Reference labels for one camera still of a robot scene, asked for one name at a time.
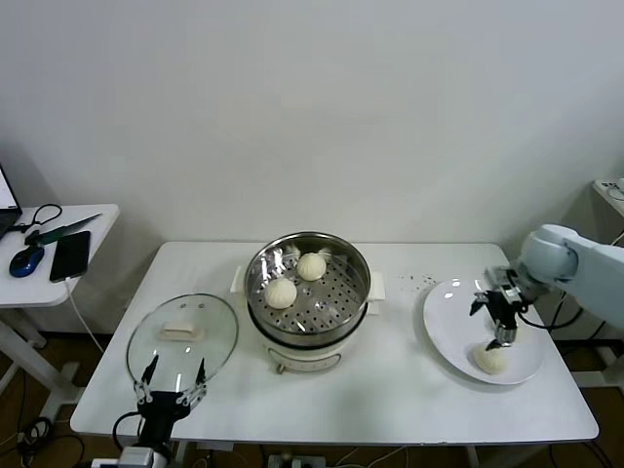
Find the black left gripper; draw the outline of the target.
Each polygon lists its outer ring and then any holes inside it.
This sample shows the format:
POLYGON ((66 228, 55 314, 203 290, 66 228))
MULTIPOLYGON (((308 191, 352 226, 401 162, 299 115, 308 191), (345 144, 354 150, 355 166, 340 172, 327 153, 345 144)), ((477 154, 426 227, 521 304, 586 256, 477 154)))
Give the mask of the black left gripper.
POLYGON ((144 419, 138 441, 141 444, 164 444, 170 440, 175 424, 191 412, 190 405, 198 405, 206 396, 205 359, 202 359, 194 383, 181 392, 154 391, 149 384, 157 367, 159 356, 155 354, 134 382, 137 411, 144 419))

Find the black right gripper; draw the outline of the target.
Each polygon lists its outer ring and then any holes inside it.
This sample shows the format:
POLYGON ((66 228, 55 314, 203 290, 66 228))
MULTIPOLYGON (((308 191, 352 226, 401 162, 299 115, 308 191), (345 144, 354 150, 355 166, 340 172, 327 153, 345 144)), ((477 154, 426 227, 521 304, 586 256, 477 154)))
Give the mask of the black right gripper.
POLYGON ((486 351, 510 347, 516 340, 518 328, 516 315, 519 303, 510 304, 502 292, 475 292, 470 306, 470 315, 475 315, 482 307, 486 307, 495 325, 494 339, 486 346, 486 351))

